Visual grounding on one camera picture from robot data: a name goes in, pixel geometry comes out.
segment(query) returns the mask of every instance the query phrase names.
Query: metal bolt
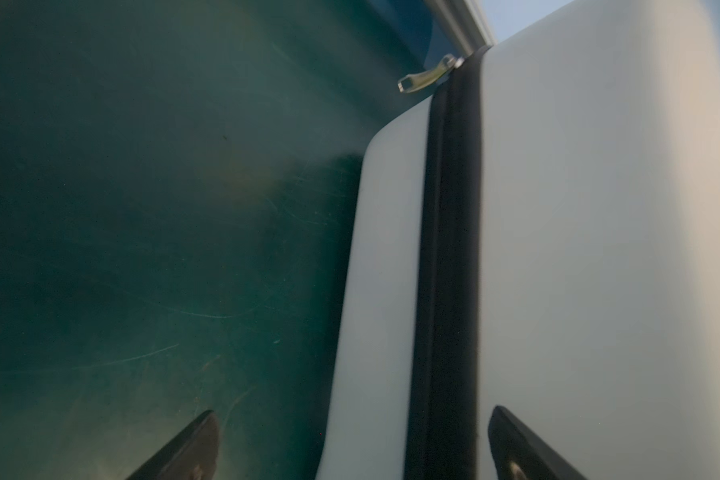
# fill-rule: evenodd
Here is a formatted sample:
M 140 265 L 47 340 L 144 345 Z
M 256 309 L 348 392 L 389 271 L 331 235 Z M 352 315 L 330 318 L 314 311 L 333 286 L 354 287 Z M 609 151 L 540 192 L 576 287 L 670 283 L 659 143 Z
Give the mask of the metal bolt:
M 509 473 L 512 474 L 512 480 L 528 480 L 523 469 L 513 460 L 509 462 Z
M 190 480 L 202 480 L 202 468 L 196 465 L 190 472 Z

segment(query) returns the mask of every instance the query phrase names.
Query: scratch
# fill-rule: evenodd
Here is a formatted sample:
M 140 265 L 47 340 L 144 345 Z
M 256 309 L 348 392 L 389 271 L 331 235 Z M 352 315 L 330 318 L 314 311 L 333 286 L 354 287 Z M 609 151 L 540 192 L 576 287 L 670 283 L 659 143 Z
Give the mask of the scratch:
M 237 407 L 237 404 L 240 403 L 244 398 L 246 398 L 250 392 L 255 390 L 256 387 L 257 385 L 252 386 L 251 388 L 245 390 L 243 393 L 238 395 L 237 398 L 235 398 L 235 401 L 232 402 L 230 408 L 226 411 L 226 415 L 224 416 L 224 422 L 222 422 L 221 424 L 221 433 L 224 433 L 224 430 L 226 429 L 226 423 L 230 420 L 230 414 L 232 413 L 232 410 Z
M 270 205 L 272 206 L 272 208 L 274 208 L 274 209 L 275 209 L 275 212 L 277 212 L 277 211 L 278 211 L 278 209 L 277 209 L 277 205 L 275 205 L 275 204 L 274 204 L 274 203 L 273 203 L 273 202 L 272 202 L 272 201 L 271 201 L 271 200 L 269 199 L 269 197 L 264 197 L 264 200 L 266 200 L 266 201 L 268 201 L 268 202 L 269 202 L 269 204 L 270 204 Z
M 259 335 L 263 335 L 263 334 L 264 334 L 264 332 L 260 332 L 260 331 L 258 331 L 258 330 L 256 330 L 256 329 L 253 329 L 253 328 L 251 328 L 251 327 L 249 327 L 249 326 L 247 326 L 247 325 L 239 325 L 239 327 L 240 327 L 241 329 L 243 329 L 243 330 L 248 330 L 249 332 L 258 333 Z
M 328 194 L 327 192 L 320 191 L 320 190 L 315 190 L 315 189 L 311 189 L 311 190 L 314 190 L 314 191 L 319 192 L 319 193 L 321 193 L 321 194 L 326 194 L 326 195 Z M 308 203 L 305 203 L 305 202 L 302 201 L 301 199 L 299 199 L 299 198 L 297 198 L 297 197 L 294 197 L 293 195 L 291 195 L 290 192 L 285 192 L 283 196 L 286 197 L 286 198 L 288 198 L 288 199 L 290 199 L 290 200 L 292 201 L 292 203 L 294 203 L 294 204 L 298 204 L 298 205 L 305 206 L 305 207 L 310 207 L 310 205 L 309 205 Z M 323 218 L 325 218 L 325 219 L 327 219 L 327 220 L 332 220 L 333 223 L 336 223 L 335 220 L 333 220 L 333 219 L 328 219 L 328 218 L 326 217 L 325 213 L 322 213 L 322 214 L 321 214 L 321 213 L 319 213 L 319 212 L 316 211 L 316 212 L 315 212 L 315 215 L 321 215 Z M 302 220 L 301 218 L 298 218 L 298 217 L 297 217 L 297 219 L 298 219 L 298 220 L 301 220 L 301 221 L 303 221 L 303 222 L 307 222 L 307 223 L 315 224 L 315 225 L 328 225 L 328 224 L 325 223 L 325 222 L 310 222 L 309 220 Z
M 197 409 L 200 408 L 200 400 L 202 398 L 202 389 L 206 388 L 206 378 L 203 377 L 200 381 L 200 393 L 197 394 L 197 397 L 195 397 L 195 412 L 192 414 L 192 417 L 197 417 Z
M 55 264 L 51 264 L 51 263 L 48 263 L 48 262 L 39 260 L 39 259 L 34 258 L 34 257 L 32 257 L 32 256 L 25 255 L 25 254 L 22 254 L 22 253 L 20 253 L 20 252 L 17 252 L 16 250 L 9 250 L 9 249 L 6 249 L 6 250 L 8 250 L 9 252 L 12 252 L 12 253 L 14 253 L 14 254 L 17 254 L 17 255 L 19 255 L 19 256 L 21 256 L 21 257 L 23 257 L 23 258 L 26 258 L 26 259 L 31 260 L 31 261 L 33 261 L 33 262 L 36 262 L 36 263 L 38 263 L 38 264 L 46 265 L 46 266 L 48 266 L 48 267 L 50 267 L 50 268 L 54 268 L 54 269 L 56 269 L 56 270 L 65 272 L 65 273 L 67 273 L 67 274 L 75 275 L 76 277 L 81 278 L 82 280 L 86 280 L 86 282 L 95 283 L 95 284 L 97 284 L 97 285 L 105 286 L 106 288 L 108 288 L 108 289 L 110 289 L 110 290 L 113 290 L 113 291 L 115 291 L 115 292 L 119 292 L 119 293 L 122 293 L 122 294 L 124 294 L 124 295 L 130 296 L 131 298 L 135 298 L 136 300 L 138 300 L 138 301 L 140 301 L 140 302 L 144 302 L 144 303 L 146 303 L 147 305 L 152 305 L 152 306 L 156 306 L 156 307 L 158 307 L 158 308 L 162 308 L 162 309 L 164 309 L 164 310 L 168 310 L 169 312 L 181 313 L 181 314 L 183 314 L 183 315 L 189 315 L 189 316 L 200 316 L 200 317 L 202 317 L 202 318 L 230 319 L 230 318 L 236 318 L 236 317 L 238 317 L 238 316 L 243 316 L 243 315 L 245 315 L 245 314 L 247 314 L 247 313 L 253 312 L 254 310 L 256 310 L 257 308 L 259 308 L 259 307 L 261 306 L 261 303 L 259 303 L 259 304 L 257 304 L 257 305 L 254 305 L 254 306 L 250 307 L 250 308 L 247 309 L 247 310 L 243 310 L 243 311 L 238 312 L 238 313 L 233 313 L 233 314 L 231 314 L 231 315 L 209 315 L 209 314 L 207 314 L 207 313 L 189 312 L 189 311 L 187 311 L 187 310 L 181 310 L 181 309 L 173 308 L 172 306 L 163 305 L 163 303 L 158 303 L 158 302 L 155 302 L 155 301 L 150 300 L 150 299 L 148 299 L 148 298 L 144 298 L 144 297 L 141 296 L 141 295 L 137 295 L 137 294 L 135 294 L 135 293 L 133 293 L 133 292 L 129 292 L 128 290 L 122 289 L 122 288 L 120 288 L 120 287 L 118 287 L 118 286 L 111 285 L 111 284 L 106 283 L 106 282 L 103 282 L 103 281 L 101 281 L 101 280 L 97 280 L 97 279 L 95 279 L 95 278 L 93 278 L 93 277 L 91 277 L 91 276 L 76 274 L 75 272 L 72 272 L 72 271 L 70 271 L 70 270 L 68 270 L 68 269 L 66 269 L 66 268 L 63 268 L 62 266 L 58 266 L 58 265 L 55 265 Z
M 216 360 L 218 360 L 218 359 L 220 359 L 220 358 L 221 358 L 221 353 L 220 353 L 219 355 L 213 357 L 211 360 L 208 360 L 208 362 L 206 362 L 206 364 L 202 366 L 202 368 L 200 369 L 200 371 L 201 371 L 201 372 L 204 372 L 205 370 L 208 369 L 208 367 L 210 366 L 211 363 L 214 363 Z
M 296 218 L 298 221 L 302 222 L 303 224 L 328 225 L 328 224 L 323 224 L 323 223 L 319 223 L 319 222 L 313 222 L 313 221 L 310 221 L 310 220 L 304 220 L 303 218 L 299 218 L 298 216 L 295 216 L 294 214 L 292 214 L 287 208 L 285 208 L 285 206 L 282 206 L 282 209 L 285 210 L 288 215 L 292 216 L 293 218 Z
M 204 214 L 204 213 L 198 211 L 198 209 L 195 209 L 195 208 L 189 208 L 189 207 L 184 206 L 184 207 L 182 207 L 182 208 L 176 208 L 176 209 L 174 209 L 174 211 L 175 211 L 175 212 L 181 212 L 181 213 L 184 213 L 184 214 L 191 214 L 192 216 L 197 216 L 197 217 L 199 217 L 199 218 L 205 218 L 206 220 L 210 220 L 210 221 L 212 221 L 212 222 L 217 222 L 217 223 L 219 223 L 219 224 L 236 226 L 236 227 L 242 228 L 242 229 L 244 229 L 244 230 L 250 230 L 250 226 L 247 225 L 247 224 L 241 224 L 241 223 L 239 223 L 239 222 L 232 222 L 232 221 L 229 221 L 229 220 L 223 220 L 223 219 L 218 218 L 218 217 L 216 217 L 216 216 Z
M 272 50 L 274 50 L 275 53 L 277 53 L 278 55 L 280 55 L 281 57 L 283 57 L 283 58 L 284 58 L 285 60 L 287 60 L 289 63 L 296 64 L 296 63 L 293 61 L 293 59 L 290 58 L 283 50 L 280 50 L 280 48 L 279 48 L 276 44 L 274 44 L 274 43 L 272 43 L 272 42 L 270 42 L 269 44 L 272 46 Z
M 61 434 L 54 441 L 54 447 L 51 450 L 52 453 L 49 455 L 48 464 L 44 468 L 44 471 L 46 473 L 52 471 L 55 467 L 58 466 L 59 456 L 62 453 L 62 441 L 66 438 L 65 434 L 67 433 L 67 430 L 72 427 L 74 423 L 74 418 L 77 415 L 77 411 L 80 409 L 80 404 L 82 403 L 83 395 L 85 394 L 85 390 L 87 387 L 87 380 L 88 377 L 83 378 L 82 387 L 78 391 L 77 397 L 75 398 L 74 402 L 72 402 L 70 408 L 67 409 L 67 415 L 64 417 L 64 420 L 58 424 L 60 427 L 59 432 Z
M 295 316 L 296 314 L 294 312 L 289 312 L 288 310 L 283 310 L 282 308 L 277 308 L 274 306 L 264 305 L 264 308 L 268 310 L 274 310 L 275 312 L 285 313 L 287 315 Z
M 56 368 L 56 369 L 0 370 L 0 375 L 37 375 L 37 374 L 41 374 L 41 373 L 75 372 L 77 370 L 97 369 L 97 368 L 100 368 L 103 366 L 119 365 L 121 363 L 132 362 L 134 360 L 145 359 L 148 356 L 157 355 L 158 353 L 162 353 L 167 350 L 175 349 L 178 346 L 179 346 L 179 344 L 177 343 L 175 345 L 167 346 L 160 350 L 155 350 L 154 352 L 145 353 L 145 354 L 139 355 L 139 356 L 132 356 L 129 359 L 113 360 L 112 362 L 102 362 L 102 363 L 94 363 L 92 365 L 71 366 L 71 367 Z

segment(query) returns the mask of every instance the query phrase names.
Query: blue sky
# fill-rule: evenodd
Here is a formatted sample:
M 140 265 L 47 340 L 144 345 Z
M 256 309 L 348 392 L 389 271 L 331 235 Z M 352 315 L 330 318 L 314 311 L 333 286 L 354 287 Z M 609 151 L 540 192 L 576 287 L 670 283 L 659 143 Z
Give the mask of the blue sky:
M 483 7 L 500 42 L 546 17 L 570 0 L 484 0 Z M 704 0 L 720 41 L 720 0 Z

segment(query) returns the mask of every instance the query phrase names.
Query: zipper pull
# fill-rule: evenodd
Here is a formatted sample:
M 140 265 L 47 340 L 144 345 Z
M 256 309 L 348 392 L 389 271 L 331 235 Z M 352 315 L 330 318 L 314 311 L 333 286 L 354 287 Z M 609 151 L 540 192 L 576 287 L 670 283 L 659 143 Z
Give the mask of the zipper pull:
M 442 57 L 440 63 L 436 64 L 426 72 L 407 74 L 398 80 L 398 88 L 404 94 L 411 94 L 415 91 L 422 90 L 440 79 L 447 72 L 454 68 L 461 67 L 464 62 L 463 58 L 456 58 L 451 54 Z

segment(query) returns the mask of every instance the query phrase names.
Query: scratched surface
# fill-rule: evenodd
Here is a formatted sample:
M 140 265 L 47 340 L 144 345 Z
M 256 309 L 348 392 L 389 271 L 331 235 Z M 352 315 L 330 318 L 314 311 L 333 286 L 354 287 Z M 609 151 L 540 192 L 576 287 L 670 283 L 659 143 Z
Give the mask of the scratched surface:
M 217 478 L 313 476 L 418 68 L 363 0 L 0 0 L 0 478 L 124 478 L 205 408 Z

